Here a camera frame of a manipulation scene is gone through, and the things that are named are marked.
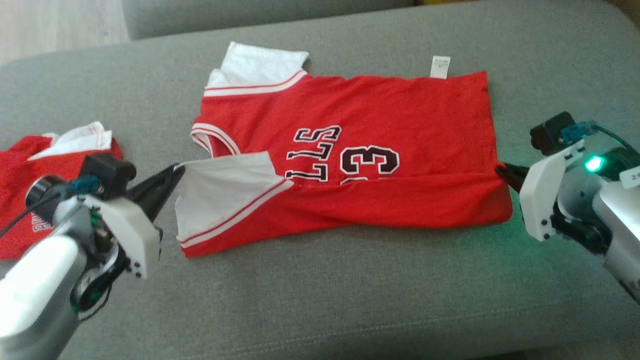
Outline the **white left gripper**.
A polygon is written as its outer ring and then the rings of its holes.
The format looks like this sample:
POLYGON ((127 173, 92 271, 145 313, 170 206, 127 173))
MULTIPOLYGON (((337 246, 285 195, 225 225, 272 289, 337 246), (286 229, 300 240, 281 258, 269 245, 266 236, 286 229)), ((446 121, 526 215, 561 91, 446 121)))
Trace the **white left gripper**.
POLYGON ((126 198, 104 201, 85 196, 84 204, 97 208, 106 228, 133 262, 134 273, 139 273, 143 280, 148 280, 158 268, 160 231, 153 222, 185 171, 184 165, 172 164, 128 189, 126 198))

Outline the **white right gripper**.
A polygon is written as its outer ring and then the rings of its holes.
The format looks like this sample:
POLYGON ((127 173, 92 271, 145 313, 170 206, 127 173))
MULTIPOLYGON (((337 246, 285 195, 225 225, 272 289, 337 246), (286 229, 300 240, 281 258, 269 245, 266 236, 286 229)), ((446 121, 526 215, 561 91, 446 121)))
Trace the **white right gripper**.
POLYGON ((531 167, 500 162, 494 171, 519 194, 526 232, 539 242, 556 231, 551 225, 554 204, 567 168, 583 157, 585 140, 535 162, 531 167))

